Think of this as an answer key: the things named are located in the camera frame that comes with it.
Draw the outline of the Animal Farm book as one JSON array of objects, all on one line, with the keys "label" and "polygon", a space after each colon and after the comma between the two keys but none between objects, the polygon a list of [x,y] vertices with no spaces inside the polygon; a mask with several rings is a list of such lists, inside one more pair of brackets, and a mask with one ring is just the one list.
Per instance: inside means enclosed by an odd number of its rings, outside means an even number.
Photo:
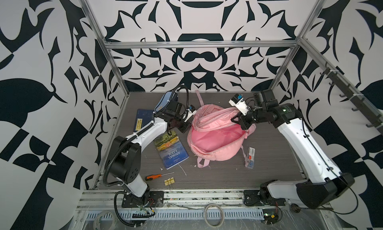
[{"label": "Animal Farm book", "polygon": [[164,133],[158,136],[154,140],[154,145],[167,170],[189,158],[189,154],[174,130],[170,135]]}]

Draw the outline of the pink student backpack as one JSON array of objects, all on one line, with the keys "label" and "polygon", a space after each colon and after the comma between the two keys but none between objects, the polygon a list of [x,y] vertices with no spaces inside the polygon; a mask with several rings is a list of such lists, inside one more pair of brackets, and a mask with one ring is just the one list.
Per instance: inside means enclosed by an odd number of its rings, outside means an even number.
[{"label": "pink student backpack", "polygon": [[252,124],[243,130],[231,121],[240,111],[236,107],[223,108],[216,104],[205,104],[196,91],[200,108],[196,111],[187,141],[197,157],[197,167],[204,168],[211,161],[226,161],[243,150],[243,142],[256,130]]}]

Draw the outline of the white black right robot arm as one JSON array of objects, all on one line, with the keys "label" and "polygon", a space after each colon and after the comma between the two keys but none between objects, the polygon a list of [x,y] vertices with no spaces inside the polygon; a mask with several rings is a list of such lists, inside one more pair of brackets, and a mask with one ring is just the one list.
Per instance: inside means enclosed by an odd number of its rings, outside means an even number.
[{"label": "white black right robot arm", "polygon": [[279,104],[270,89],[255,93],[253,98],[254,106],[248,105],[241,94],[230,99],[229,104],[239,111],[232,122],[243,130],[249,130],[256,123],[271,123],[291,146],[306,177],[303,181],[271,180],[261,184],[258,192],[261,203],[286,199],[317,209],[351,189],[354,177],[343,173],[324,153],[294,105]]}]

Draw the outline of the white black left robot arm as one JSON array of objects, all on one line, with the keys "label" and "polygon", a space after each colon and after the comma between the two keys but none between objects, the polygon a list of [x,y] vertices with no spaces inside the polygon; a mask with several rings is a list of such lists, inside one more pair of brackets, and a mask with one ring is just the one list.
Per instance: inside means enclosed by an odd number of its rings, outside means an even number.
[{"label": "white black left robot arm", "polygon": [[142,197],[149,190],[140,176],[142,151],[160,135],[177,128],[184,133],[191,125],[190,118],[196,113],[193,105],[181,111],[182,104],[171,100],[159,111],[153,111],[153,120],[141,130],[127,137],[116,137],[105,161],[103,185],[122,186],[135,197]]}]

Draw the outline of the blue pencil case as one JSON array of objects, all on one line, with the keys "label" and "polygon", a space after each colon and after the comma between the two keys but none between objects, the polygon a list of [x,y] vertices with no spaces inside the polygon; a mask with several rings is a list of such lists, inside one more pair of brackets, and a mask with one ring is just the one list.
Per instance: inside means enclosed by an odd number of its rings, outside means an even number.
[{"label": "blue pencil case", "polygon": [[170,101],[177,101],[178,100],[178,94],[176,92],[172,92],[172,91],[168,91],[166,92],[162,98],[160,99],[160,101],[158,102],[158,104],[156,105],[155,109],[154,109],[154,112],[155,113],[158,113],[160,112],[162,109],[166,108],[166,106],[170,103]]}]

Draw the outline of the dark blue notebook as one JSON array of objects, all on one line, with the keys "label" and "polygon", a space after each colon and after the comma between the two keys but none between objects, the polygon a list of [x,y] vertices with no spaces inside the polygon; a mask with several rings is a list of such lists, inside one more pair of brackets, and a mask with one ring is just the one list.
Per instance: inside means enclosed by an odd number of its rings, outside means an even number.
[{"label": "dark blue notebook", "polygon": [[136,113],[133,132],[137,132],[150,123],[154,118],[154,111],[150,109],[138,109]]}]

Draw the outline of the small yellow wooden block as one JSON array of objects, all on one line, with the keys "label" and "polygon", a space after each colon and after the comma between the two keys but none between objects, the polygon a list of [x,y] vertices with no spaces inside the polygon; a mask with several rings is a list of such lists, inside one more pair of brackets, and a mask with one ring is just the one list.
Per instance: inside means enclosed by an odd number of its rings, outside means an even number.
[{"label": "small yellow wooden block", "polygon": [[174,184],[174,183],[175,183],[175,179],[174,179],[174,177],[169,178],[169,179],[166,179],[166,180],[164,181],[165,186],[169,186],[169,185],[172,185],[172,184]]}]

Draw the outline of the small green circuit board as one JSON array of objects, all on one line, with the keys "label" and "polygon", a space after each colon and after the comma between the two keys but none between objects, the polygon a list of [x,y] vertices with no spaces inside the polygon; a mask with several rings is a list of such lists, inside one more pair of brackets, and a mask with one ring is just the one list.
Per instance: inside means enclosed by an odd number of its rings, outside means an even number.
[{"label": "small green circuit board", "polygon": [[277,207],[276,209],[263,209],[263,223],[266,225],[275,225],[283,218],[283,212]]}]

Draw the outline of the orange handled screwdriver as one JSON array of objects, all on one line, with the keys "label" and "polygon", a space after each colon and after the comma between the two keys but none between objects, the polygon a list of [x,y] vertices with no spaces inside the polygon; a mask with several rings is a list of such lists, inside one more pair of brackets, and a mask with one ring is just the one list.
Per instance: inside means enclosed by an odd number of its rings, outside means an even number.
[{"label": "orange handled screwdriver", "polygon": [[152,181],[152,180],[155,180],[155,179],[158,179],[158,178],[164,177],[166,175],[170,175],[170,174],[173,174],[173,172],[165,173],[165,174],[148,175],[148,176],[145,177],[145,181]]}]

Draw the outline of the aluminium frame crossbar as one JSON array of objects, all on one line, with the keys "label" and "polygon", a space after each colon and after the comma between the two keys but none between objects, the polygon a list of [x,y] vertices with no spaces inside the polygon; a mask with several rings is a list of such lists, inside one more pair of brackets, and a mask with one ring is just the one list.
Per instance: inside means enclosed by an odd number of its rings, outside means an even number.
[{"label": "aluminium frame crossbar", "polygon": [[107,49],[294,47],[296,44],[297,42],[294,40],[104,42]]}]

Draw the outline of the grey wall hook rail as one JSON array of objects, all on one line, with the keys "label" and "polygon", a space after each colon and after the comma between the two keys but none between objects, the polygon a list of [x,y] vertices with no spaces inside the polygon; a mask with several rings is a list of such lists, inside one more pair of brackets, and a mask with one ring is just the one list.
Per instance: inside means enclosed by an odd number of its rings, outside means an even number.
[{"label": "grey wall hook rail", "polygon": [[375,105],[358,90],[343,74],[337,69],[331,69],[326,62],[324,65],[319,65],[323,72],[321,76],[326,76],[330,79],[330,89],[328,92],[328,101],[330,101],[331,92],[336,86],[342,94],[340,98],[350,101],[355,108],[352,111],[359,111],[370,124],[366,124],[367,128],[375,128],[383,135],[383,114]]}]

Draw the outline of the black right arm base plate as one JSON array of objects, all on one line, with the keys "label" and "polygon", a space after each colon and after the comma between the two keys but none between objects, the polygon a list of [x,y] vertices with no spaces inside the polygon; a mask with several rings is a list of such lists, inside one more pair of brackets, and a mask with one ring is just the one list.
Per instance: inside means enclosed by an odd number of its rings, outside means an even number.
[{"label": "black right arm base plate", "polygon": [[266,197],[260,190],[244,190],[243,203],[248,207],[254,206],[285,206],[285,199]]}]

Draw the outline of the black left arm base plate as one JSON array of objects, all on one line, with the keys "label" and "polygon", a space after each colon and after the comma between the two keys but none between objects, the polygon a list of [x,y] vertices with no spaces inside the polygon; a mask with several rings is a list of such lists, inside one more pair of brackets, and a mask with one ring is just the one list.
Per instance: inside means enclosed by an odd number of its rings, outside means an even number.
[{"label": "black left arm base plate", "polygon": [[123,197],[122,208],[155,207],[163,203],[164,193],[164,191],[146,191],[141,197],[127,194]]}]

